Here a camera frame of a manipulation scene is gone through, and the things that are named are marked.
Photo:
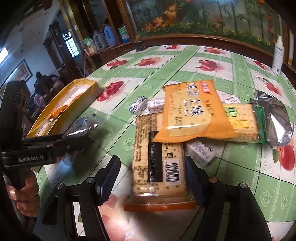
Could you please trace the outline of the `person's left hand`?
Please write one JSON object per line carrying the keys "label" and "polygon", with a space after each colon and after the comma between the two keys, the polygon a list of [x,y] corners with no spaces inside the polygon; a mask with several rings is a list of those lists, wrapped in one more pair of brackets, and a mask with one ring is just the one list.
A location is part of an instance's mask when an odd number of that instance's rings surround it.
{"label": "person's left hand", "polygon": [[30,171],[25,186],[17,190],[6,182],[6,189],[11,200],[16,203],[17,209],[27,217],[37,217],[40,212],[39,185],[36,175]]}

